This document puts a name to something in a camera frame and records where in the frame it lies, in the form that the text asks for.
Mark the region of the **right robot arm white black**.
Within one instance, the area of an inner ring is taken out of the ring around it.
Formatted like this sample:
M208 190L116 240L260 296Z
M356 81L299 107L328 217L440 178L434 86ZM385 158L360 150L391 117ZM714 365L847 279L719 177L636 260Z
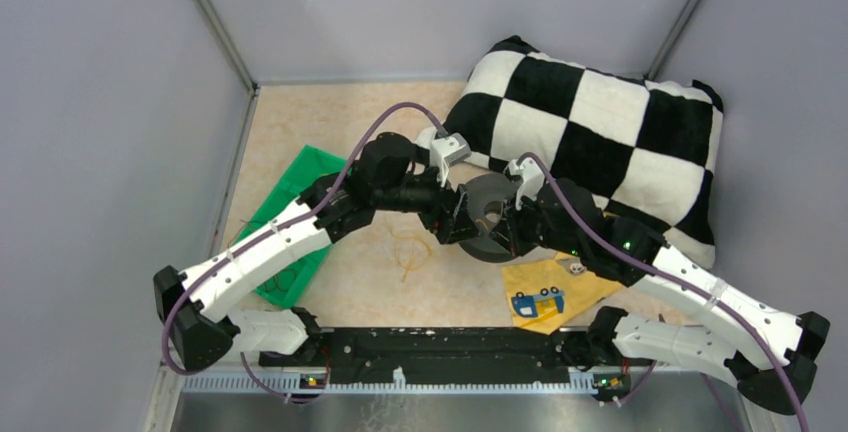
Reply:
M672 326L601 308L586 337L600 364L647 359L704 373L774 413L801 414L829 321L793 315L741 292L697 265L646 225L606 216L571 181L509 180L490 237L514 256L537 247L565 252L603 279L659 299L696 320Z

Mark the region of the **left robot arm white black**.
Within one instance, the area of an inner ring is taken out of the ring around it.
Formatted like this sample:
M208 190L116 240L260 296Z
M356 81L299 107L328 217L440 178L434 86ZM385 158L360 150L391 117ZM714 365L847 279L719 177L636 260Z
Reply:
M246 239L182 271L153 276L161 346L180 375L203 371L233 347L248 326L231 309L249 292L303 257L369 226L377 211L415 213L441 244L477 236L468 193L448 182L450 168L471 155L458 133L435 135L427 154L406 137L385 132L360 142L344 168L324 175Z

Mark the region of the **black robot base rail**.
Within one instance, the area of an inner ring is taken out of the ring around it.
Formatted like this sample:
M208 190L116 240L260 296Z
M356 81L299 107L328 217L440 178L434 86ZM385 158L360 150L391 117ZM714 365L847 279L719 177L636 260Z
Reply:
M389 383L396 369L413 385L516 385L565 383L624 362L594 354L583 329L337 327L309 336L292 355L262 352L258 363L329 371L333 385Z

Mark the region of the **black cable spool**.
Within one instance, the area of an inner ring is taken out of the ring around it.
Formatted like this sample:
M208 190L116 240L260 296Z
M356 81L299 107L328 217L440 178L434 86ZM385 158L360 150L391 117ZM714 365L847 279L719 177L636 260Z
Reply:
M458 187L458 191L483 190L491 194L491 199L485 208L485 212L486 218L489 220L492 227L496 225L500 219L502 201L510 195L515 195L516 189L516 182L511 181L504 175L495 173L478 176ZM482 262L505 263L517 259L510 258L488 237L459 242L459 246L466 254Z

